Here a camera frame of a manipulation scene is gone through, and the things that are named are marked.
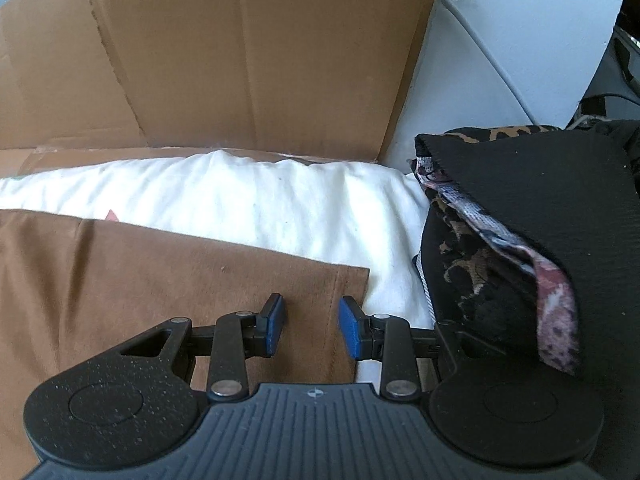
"white fabric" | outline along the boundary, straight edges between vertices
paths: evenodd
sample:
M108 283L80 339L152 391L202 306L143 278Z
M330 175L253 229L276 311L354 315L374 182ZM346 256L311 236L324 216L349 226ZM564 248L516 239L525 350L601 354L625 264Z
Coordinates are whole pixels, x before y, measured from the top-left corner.
M622 0L450 0L540 124L565 126L611 36ZM382 163L408 171L414 137L529 124L508 86L436 0L402 115Z
M368 267L368 314L431 328L412 265L428 201L413 175L363 162L305 166L238 158L126 160L0 179L0 208L104 219ZM377 364L358 380L378 382Z

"cardboard box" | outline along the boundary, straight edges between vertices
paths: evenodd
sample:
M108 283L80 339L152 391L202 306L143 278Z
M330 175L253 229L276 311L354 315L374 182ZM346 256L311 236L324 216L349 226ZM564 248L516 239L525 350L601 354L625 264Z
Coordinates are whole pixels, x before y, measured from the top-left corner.
M376 160L432 4L11 0L0 174L217 148Z

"brown fabric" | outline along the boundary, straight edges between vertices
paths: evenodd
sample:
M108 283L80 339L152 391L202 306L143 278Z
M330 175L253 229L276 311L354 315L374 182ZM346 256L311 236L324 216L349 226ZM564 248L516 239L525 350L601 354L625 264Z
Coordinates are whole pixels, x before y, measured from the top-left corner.
M337 302L362 300L368 274L117 222L0 211L0 478L36 464L22 428L34 387L173 316L212 324L279 292L288 322L276 357L247 361L250 381L352 381Z

